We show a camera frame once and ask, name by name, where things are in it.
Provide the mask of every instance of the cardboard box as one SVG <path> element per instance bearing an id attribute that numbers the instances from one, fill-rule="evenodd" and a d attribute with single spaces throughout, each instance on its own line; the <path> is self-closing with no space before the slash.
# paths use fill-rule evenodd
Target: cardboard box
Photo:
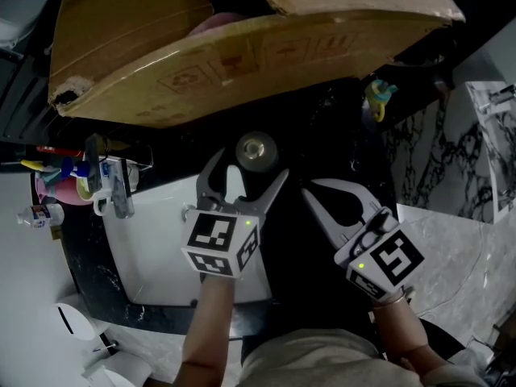
<path id="1" fill-rule="evenodd" d="M 211 15 L 208 0 L 64 0 L 49 101 L 63 116 L 171 127 L 365 77 L 433 29 L 464 20 L 452 0 L 268 2 L 277 15 L 188 35 Z"/>

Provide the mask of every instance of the marble tile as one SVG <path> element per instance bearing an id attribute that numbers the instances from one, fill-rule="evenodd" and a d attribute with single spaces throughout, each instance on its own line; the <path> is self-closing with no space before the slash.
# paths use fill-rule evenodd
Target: marble tile
<path id="1" fill-rule="evenodd" d="M 516 202 L 516 107 L 468 82 L 384 133 L 397 202 L 495 223 Z"/>
<path id="2" fill-rule="evenodd" d="M 176 378 L 181 365 L 185 336 L 136 330 L 114 324 L 106 331 L 106 336 L 109 340 L 118 341 L 120 350 L 147 361 L 152 367 L 151 378 L 168 383 Z M 238 383 L 242 371 L 241 350 L 241 341 L 230 342 L 223 387 L 233 387 Z"/>
<path id="3" fill-rule="evenodd" d="M 426 249 L 414 311 L 460 342 L 488 340 L 516 302 L 516 212 L 496 225 L 446 214 L 411 224 Z"/>
<path id="4" fill-rule="evenodd" d="M 397 219 L 400 223 L 407 221 L 408 223 L 415 223 L 424 218 L 432 216 L 435 212 L 431 210 L 424 210 L 416 206 L 407 206 L 402 204 L 396 205 Z"/>

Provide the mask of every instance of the black countertop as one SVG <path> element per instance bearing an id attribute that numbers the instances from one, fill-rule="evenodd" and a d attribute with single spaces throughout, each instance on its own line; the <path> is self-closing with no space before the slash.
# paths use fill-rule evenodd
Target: black countertop
<path id="1" fill-rule="evenodd" d="M 139 191 L 199 173 L 215 152 L 223 147 L 232 150 L 249 131 L 271 135 L 280 154 L 277 168 L 270 173 L 242 170 L 250 199 L 259 196 L 278 171 L 290 169 L 262 229 L 261 253 L 274 299 L 236 305 L 235 336 L 256 334 L 273 303 L 333 316 L 345 313 L 343 306 L 350 305 L 350 297 L 356 306 L 368 303 L 334 264 L 335 250 L 304 205 L 300 189 L 310 179 L 342 178 L 368 187 L 382 205 L 395 211 L 383 143 L 379 135 L 367 132 L 360 124 L 362 93 L 357 80 L 333 81 L 156 133 L 152 141 L 155 165 L 142 173 Z M 336 205 L 346 210 L 345 202 Z M 64 205 L 64 211 L 64 252 L 92 316 L 141 330 L 185 334 L 194 308 L 130 302 L 102 218 L 91 206 Z"/>

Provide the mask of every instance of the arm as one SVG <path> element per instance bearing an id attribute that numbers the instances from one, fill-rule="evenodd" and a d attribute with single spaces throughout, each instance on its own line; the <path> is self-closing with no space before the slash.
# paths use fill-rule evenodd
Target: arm
<path id="1" fill-rule="evenodd" d="M 447 364 L 428 345 L 427 333 L 405 297 L 396 300 L 397 297 L 389 300 L 391 303 L 376 304 L 373 309 L 389 360 L 408 360 L 421 377 Z"/>
<path id="2" fill-rule="evenodd" d="M 183 345 L 175 387 L 219 387 L 224 378 L 235 281 L 208 275 Z"/>

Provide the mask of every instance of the black and white marker cube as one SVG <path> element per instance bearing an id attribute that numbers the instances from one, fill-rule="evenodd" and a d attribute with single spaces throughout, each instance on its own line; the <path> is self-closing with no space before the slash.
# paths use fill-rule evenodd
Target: black and white marker cube
<path id="1" fill-rule="evenodd" d="M 237 278 L 260 246 L 255 216 L 189 210 L 181 250 L 200 273 Z"/>
<path id="2" fill-rule="evenodd" d="M 371 297 L 383 301 L 396 293 L 424 261 L 410 224 L 403 222 L 355 258 L 346 278 Z"/>

